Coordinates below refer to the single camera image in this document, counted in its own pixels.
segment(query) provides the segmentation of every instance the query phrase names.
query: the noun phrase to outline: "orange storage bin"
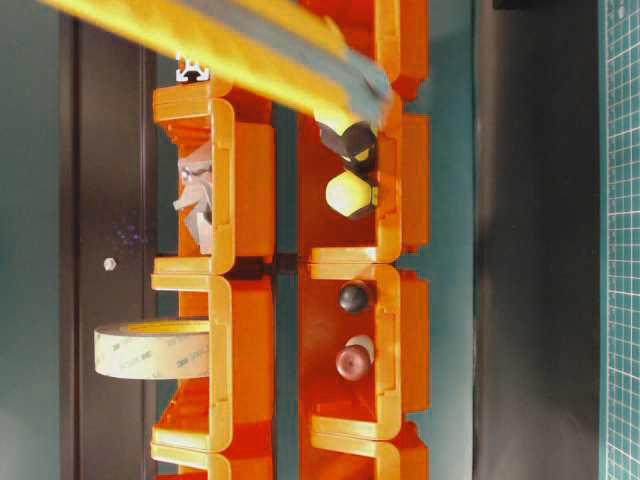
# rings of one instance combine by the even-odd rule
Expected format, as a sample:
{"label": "orange storage bin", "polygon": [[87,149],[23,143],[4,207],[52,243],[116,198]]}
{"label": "orange storage bin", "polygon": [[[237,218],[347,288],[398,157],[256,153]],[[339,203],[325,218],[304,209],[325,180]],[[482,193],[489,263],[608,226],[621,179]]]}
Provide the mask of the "orange storage bin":
{"label": "orange storage bin", "polygon": [[271,280],[230,280],[198,271],[193,259],[156,259],[154,290],[179,291],[182,316],[209,318],[209,378],[186,380],[154,426],[151,447],[190,452],[189,464],[228,449],[237,432],[269,423],[274,403]]}
{"label": "orange storage bin", "polygon": [[[356,315],[339,305],[348,280],[375,292],[375,305]],[[391,440],[404,415],[429,406],[428,286],[415,272],[391,265],[308,264],[299,268],[300,403],[312,433]],[[345,342],[368,335],[373,368],[343,379],[335,364]]]}
{"label": "orange storage bin", "polygon": [[429,241],[429,123],[396,101],[378,134],[375,213],[359,220],[329,207],[325,188],[343,171],[315,121],[298,117],[298,248],[311,263],[393,263]]}
{"label": "orange storage bin", "polygon": [[152,449],[151,454],[179,465],[178,475],[158,475],[157,480],[271,480],[273,448],[271,425],[245,429],[234,438],[224,453],[192,458],[192,452],[180,448]]}
{"label": "orange storage bin", "polygon": [[394,90],[412,101],[429,75],[428,0],[301,0],[331,18],[347,44],[380,65]]}
{"label": "orange storage bin", "polygon": [[391,442],[305,433],[300,439],[300,457],[302,480],[429,478],[429,451],[409,422]]}
{"label": "orange storage bin", "polygon": [[[153,107],[155,122],[180,156],[212,143],[212,253],[199,261],[215,274],[231,270],[237,257],[270,263],[275,250],[271,102],[214,79],[157,89]],[[199,257],[182,222],[189,211],[180,213],[179,255]]]}

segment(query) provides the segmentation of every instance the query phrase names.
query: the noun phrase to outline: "metal screw head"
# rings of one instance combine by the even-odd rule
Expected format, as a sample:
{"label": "metal screw head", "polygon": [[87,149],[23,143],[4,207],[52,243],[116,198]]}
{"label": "metal screw head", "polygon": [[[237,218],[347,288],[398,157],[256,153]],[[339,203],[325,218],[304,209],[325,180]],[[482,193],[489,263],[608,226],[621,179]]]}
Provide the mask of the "metal screw head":
{"label": "metal screw head", "polygon": [[104,259],[104,269],[107,272],[113,272],[118,266],[118,262],[116,262],[115,258],[109,257]]}

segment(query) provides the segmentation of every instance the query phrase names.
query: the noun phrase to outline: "3m tape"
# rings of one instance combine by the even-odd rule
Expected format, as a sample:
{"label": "3m tape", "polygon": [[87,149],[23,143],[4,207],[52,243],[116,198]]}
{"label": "3m tape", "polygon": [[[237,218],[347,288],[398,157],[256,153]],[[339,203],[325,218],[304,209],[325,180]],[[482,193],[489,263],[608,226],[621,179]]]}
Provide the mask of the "3m tape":
{"label": "3m tape", "polygon": [[137,380],[209,375],[209,322],[107,325],[94,333],[96,372]]}

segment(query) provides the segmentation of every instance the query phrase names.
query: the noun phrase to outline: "round knob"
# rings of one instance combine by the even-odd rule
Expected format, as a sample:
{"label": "round knob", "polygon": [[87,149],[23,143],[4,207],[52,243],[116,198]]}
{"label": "round knob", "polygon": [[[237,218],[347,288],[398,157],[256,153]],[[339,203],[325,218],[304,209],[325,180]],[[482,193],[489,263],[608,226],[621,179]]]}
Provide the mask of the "round knob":
{"label": "round knob", "polygon": [[371,303],[371,290],[366,283],[355,280],[340,289],[340,306],[349,313],[360,313]]}
{"label": "round knob", "polygon": [[366,348],[360,345],[351,345],[338,352],[336,368],[342,378],[355,382],[369,373],[371,357]]}

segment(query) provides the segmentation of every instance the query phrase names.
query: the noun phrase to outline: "grid lines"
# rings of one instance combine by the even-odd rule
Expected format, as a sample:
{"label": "grid lines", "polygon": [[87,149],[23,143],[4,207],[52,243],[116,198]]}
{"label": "grid lines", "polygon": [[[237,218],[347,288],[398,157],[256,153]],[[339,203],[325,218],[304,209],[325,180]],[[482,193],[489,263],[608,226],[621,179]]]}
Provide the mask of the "grid lines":
{"label": "grid lines", "polygon": [[606,2],[606,478],[640,480],[640,0]]}

